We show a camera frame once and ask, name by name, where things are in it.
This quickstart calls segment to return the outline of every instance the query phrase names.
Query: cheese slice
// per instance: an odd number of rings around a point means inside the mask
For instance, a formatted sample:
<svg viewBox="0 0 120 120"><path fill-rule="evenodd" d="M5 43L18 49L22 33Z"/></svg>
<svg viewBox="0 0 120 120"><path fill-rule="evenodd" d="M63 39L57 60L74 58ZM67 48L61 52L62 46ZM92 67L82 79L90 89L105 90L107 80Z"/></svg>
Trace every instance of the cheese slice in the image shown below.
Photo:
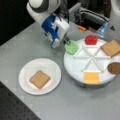
<svg viewBox="0 0 120 120"><path fill-rule="evenodd" d="M86 84L99 84L99 75L97 72L85 72L84 73L84 83Z"/></svg>

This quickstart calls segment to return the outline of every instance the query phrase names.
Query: gray table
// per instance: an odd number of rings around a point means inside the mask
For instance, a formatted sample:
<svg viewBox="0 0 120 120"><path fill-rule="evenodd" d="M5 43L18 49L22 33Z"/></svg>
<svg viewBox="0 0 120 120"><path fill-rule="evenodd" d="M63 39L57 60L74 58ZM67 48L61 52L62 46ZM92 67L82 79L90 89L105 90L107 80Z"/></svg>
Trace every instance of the gray table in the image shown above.
<svg viewBox="0 0 120 120"><path fill-rule="evenodd" d="M90 32L71 24L71 39ZM34 23L0 47L0 80L42 120L117 120L120 116L120 76L101 89L83 89L73 83L63 65L64 46L51 49L39 25ZM18 83L22 67L31 60L49 58L61 68L59 86L42 96L24 92Z"/></svg>

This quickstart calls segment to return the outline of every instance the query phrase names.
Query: slice of bread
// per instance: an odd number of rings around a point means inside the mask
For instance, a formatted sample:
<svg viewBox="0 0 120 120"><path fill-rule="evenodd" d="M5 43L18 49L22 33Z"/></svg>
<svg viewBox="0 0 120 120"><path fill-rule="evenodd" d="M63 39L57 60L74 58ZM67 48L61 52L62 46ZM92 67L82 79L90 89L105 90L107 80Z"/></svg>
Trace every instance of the slice of bread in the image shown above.
<svg viewBox="0 0 120 120"><path fill-rule="evenodd" d="M106 53L106 55L111 57L120 53L120 45L116 40L111 40L110 42L102 45L101 49Z"/></svg>
<svg viewBox="0 0 120 120"><path fill-rule="evenodd" d="M30 82L33 83L37 88L41 89L49 80L50 77L47 74L43 73L42 71L38 71L30 79Z"/></svg>

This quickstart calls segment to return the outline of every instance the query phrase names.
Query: white plate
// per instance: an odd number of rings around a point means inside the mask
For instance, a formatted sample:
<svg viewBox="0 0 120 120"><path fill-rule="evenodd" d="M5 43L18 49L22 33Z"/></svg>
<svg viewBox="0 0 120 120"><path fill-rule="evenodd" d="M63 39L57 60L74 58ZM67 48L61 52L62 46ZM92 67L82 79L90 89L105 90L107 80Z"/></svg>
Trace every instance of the white plate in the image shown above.
<svg viewBox="0 0 120 120"><path fill-rule="evenodd" d="M116 75L109 73L107 70L107 65L110 63L111 58L107 58L108 56L100 49L100 46L105 43L105 41L99 39L95 46L86 46L84 39L77 41L79 46L77 55L70 55L67 52L64 55L64 66L68 74L82 83L84 83L85 71L98 72L100 84L112 80Z"/></svg>
<svg viewBox="0 0 120 120"><path fill-rule="evenodd" d="M50 76L49 82L38 89L29 80L38 71L41 70ZM19 84L24 91L33 95L42 95L52 91L57 87L61 80L60 67L52 60L40 58L27 63L19 74Z"/></svg>

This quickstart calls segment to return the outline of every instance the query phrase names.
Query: green item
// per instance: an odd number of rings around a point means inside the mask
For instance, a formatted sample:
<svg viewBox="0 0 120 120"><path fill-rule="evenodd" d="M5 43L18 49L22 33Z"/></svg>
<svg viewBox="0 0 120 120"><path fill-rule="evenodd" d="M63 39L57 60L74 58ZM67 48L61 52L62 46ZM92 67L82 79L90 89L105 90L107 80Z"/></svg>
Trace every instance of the green item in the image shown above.
<svg viewBox="0 0 120 120"><path fill-rule="evenodd" d="M66 52L74 55L78 51L78 45L74 40L71 40L70 44L65 45Z"/></svg>

